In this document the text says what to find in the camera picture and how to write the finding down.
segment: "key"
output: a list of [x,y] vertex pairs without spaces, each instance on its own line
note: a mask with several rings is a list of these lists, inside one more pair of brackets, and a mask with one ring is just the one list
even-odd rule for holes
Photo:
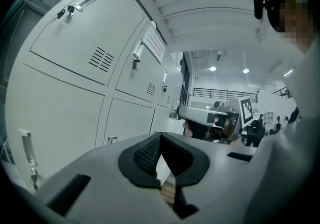
[[38,190],[38,185],[36,183],[34,183],[33,184],[33,188],[34,188],[35,191],[37,191]]
[[140,62],[140,60],[138,60],[138,59],[135,59],[135,60],[132,60],[132,73],[131,74],[133,74],[134,73],[134,70],[135,70],[135,68],[136,68],[136,66],[137,66],[137,63],[139,63]]
[[32,182],[32,183],[36,183],[37,180],[38,180],[37,174],[31,174],[31,182]]
[[50,22],[50,24],[52,24],[55,20],[60,19],[63,15],[65,14],[65,9],[61,9],[61,11],[59,11],[54,18],[52,19],[52,21]]

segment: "locker door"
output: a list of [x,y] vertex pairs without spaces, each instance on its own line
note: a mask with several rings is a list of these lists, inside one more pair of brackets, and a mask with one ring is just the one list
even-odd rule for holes
[[153,108],[113,98],[103,144],[109,144],[109,138],[111,137],[117,137],[116,141],[119,142],[134,136],[148,134],[154,110]]
[[96,146],[103,95],[67,84],[25,65],[10,88],[6,114],[9,143],[26,185],[35,157],[40,186]]
[[162,90],[159,85],[162,78],[162,66],[146,47],[143,48],[140,62],[133,70],[134,59],[136,58],[130,53],[116,85],[116,90],[154,102]]
[[166,79],[165,82],[163,83],[163,80],[161,79],[160,82],[160,87],[166,86],[166,92],[163,92],[161,90],[158,92],[158,101],[156,102],[157,104],[168,107],[170,108],[172,104],[172,97],[173,97],[173,92],[174,92],[174,87],[176,83],[176,69],[177,67],[173,63],[171,57],[169,54],[165,54],[163,56],[163,64],[162,64],[162,74],[164,74],[164,70],[166,70]]
[[155,109],[152,126],[150,132],[166,132],[169,117],[169,109],[168,108],[158,108]]
[[143,14],[133,0],[70,0],[85,7],[48,24],[31,51],[103,85]]

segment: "person in black clothing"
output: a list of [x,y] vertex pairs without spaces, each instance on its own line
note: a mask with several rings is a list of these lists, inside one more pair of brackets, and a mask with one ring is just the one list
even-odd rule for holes
[[296,121],[297,117],[299,115],[299,110],[298,107],[291,113],[290,119],[288,121],[288,124],[293,123]]
[[277,123],[276,125],[274,126],[274,133],[276,134],[277,132],[279,132],[279,130],[282,128],[282,125],[280,123],[280,116],[278,116],[277,118]]
[[261,121],[262,123],[264,122],[264,116],[262,114],[260,114],[260,117],[258,119],[259,121]]

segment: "ventilation slot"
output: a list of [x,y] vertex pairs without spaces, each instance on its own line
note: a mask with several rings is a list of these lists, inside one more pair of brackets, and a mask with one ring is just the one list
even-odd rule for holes
[[149,83],[148,89],[146,91],[147,94],[150,94],[153,96],[155,93],[155,90],[156,90],[156,87],[153,84]]
[[112,55],[105,52],[102,48],[97,47],[90,58],[89,64],[108,72],[113,60],[114,57]]

